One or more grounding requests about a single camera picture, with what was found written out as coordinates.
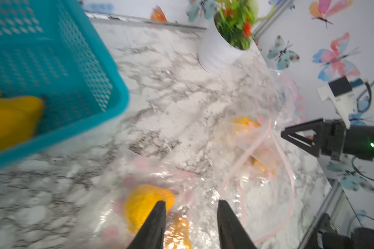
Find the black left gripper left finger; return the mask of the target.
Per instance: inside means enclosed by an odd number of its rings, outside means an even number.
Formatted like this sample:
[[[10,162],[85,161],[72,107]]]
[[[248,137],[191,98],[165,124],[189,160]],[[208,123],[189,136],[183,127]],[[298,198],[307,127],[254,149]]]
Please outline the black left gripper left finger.
[[[127,249],[163,249],[166,202],[158,201]]]

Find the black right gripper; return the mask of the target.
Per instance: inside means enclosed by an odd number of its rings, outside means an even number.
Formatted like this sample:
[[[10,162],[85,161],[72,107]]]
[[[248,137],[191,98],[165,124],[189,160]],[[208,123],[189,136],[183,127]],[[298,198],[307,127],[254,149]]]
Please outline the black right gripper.
[[[313,139],[304,137],[304,131],[313,131]],[[346,126],[340,120],[317,119],[286,127],[281,138],[296,145],[314,157],[329,156],[340,160],[346,141]]]

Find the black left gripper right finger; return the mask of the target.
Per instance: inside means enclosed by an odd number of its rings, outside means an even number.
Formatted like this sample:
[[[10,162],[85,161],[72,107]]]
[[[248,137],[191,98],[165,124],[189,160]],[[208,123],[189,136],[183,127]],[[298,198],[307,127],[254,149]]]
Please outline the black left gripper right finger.
[[[217,224],[221,249],[257,249],[225,200],[218,203]]]

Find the yellow pear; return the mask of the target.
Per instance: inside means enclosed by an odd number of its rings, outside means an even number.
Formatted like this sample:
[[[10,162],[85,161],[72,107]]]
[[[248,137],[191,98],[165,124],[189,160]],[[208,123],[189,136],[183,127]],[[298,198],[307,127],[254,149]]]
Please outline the yellow pear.
[[[44,107],[35,96],[0,98],[0,152],[34,136]]]

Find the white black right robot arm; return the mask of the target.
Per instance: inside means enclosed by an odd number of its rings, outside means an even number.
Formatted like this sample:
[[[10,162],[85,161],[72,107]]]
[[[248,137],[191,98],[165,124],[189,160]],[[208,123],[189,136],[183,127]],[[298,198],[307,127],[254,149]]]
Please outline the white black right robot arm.
[[[337,119],[317,119],[285,128],[281,138],[318,158],[339,161],[348,154],[361,160],[374,159],[374,126],[351,126]]]

